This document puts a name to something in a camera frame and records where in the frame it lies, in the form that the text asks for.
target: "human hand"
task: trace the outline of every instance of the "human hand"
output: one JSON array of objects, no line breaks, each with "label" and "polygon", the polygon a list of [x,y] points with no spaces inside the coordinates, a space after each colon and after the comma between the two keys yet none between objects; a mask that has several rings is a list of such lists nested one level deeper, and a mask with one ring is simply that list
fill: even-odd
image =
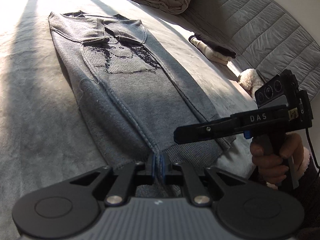
[{"label": "human hand", "polygon": [[304,158],[304,148],[301,136],[297,133],[286,135],[286,140],[280,149],[280,156],[264,155],[264,149],[261,145],[254,141],[251,142],[250,152],[252,154],[252,163],[258,166],[259,174],[266,182],[276,184],[286,178],[285,173],[288,167],[281,165],[283,159],[293,157],[295,171],[301,166]]}]

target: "blue trigger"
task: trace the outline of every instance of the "blue trigger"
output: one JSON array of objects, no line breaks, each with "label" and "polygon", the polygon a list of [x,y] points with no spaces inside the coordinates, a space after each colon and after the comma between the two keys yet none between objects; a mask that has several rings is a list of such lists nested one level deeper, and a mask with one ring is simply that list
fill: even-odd
[{"label": "blue trigger", "polygon": [[250,131],[244,131],[244,132],[243,132],[243,136],[244,136],[246,139],[251,139],[251,138],[252,138]]}]

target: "black cable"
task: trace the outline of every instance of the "black cable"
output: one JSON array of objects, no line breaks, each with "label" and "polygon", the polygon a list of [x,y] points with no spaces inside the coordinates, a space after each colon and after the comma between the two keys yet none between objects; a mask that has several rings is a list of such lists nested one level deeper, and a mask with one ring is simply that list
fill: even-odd
[{"label": "black cable", "polygon": [[320,167],[319,167],[319,165],[318,165],[317,158],[316,158],[315,152],[314,152],[313,147],[312,147],[312,143],[311,143],[311,140],[310,140],[308,128],[306,128],[306,135],[307,135],[309,147],[310,147],[310,150],[311,150],[311,154],[312,154],[312,157],[313,157],[313,161],[315,162],[315,165],[316,165],[316,167],[317,167],[318,170],[319,170],[319,171],[318,171],[318,174],[317,174],[317,176],[316,176],[316,178],[315,178],[315,179],[317,179],[317,178],[319,177],[319,175],[320,175]]}]

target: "camera lens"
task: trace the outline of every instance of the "camera lens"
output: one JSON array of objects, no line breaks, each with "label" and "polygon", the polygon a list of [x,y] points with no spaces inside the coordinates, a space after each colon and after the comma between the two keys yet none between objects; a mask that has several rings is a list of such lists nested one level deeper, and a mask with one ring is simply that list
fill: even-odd
[{"label": "camera lens", "polygon": [[277,91],[277,92],[279,92],[280,90],[281,90],[281,83],[280,83],[280,81],[279,80],[276,80],[275,81],[275,85],[274,85],[274,87],[275,87],[275,91]]},{"label": "camera lens", "polygon": [[271,98],[273,96],[273,90],[270,86],[267,86],[264,90],[264,93],[266,95],[266,98]]},{"label": "camera lens", "polygon": [[263,94],[261,92],[258,94],[258,101],[260,103],[263,101]]}]

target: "black folded garment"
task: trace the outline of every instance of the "black folded garment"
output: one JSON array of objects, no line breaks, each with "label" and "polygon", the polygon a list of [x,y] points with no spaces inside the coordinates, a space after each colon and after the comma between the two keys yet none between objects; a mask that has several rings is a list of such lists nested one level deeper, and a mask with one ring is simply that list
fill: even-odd
[{"label": "black folded garment", "polygon": [[195,33],[195,37],[199,41],[202,41],[203,43],[208,45],[211,49],[221,53],[222,55],[224,55],[226,57],[236,58],[236,53],[233,50],[229,49],[225,45],[222,45],[218,42],[211,40],[208,36],[206,36],[204,34],[200,34],[200,33]]}]

